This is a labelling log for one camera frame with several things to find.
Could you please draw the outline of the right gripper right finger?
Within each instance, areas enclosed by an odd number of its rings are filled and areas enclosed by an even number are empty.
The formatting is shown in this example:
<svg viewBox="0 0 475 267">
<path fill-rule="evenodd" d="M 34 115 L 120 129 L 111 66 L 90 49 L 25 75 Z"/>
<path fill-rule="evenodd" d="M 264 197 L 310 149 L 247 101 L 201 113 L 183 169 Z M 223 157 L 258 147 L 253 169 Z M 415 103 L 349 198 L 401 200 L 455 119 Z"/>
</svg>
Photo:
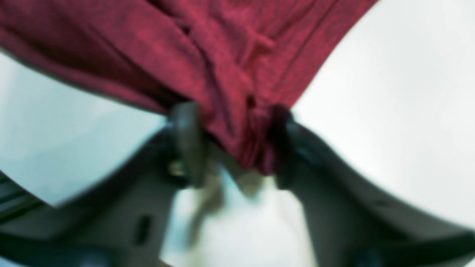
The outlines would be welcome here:
<svg viewBox="0 0 475 267">
<path fill-rule="evenodd" d="M 319 267 L 464 267 L 474 231 L 372 184 L 322 138 L 273 107 L 278 187 L 300 201 Z"/>
</svg>

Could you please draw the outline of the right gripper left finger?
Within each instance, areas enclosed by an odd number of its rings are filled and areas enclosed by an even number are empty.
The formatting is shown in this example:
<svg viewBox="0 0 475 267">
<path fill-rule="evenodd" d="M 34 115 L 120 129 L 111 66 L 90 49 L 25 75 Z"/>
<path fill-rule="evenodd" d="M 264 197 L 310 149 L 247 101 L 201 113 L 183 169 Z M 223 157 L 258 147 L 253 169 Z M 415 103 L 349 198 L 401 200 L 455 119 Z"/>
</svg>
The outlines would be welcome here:
<svg viewBox="0 0 475 267">
<path fill-rule="evenodd" d="M 205 172 L 200 108 L 188 102 L 119 170 L 59 207 L 1 173 L 1 257 L 24 267 L 157 267 L 175 194 L 202 186 Z"/>
</svg>

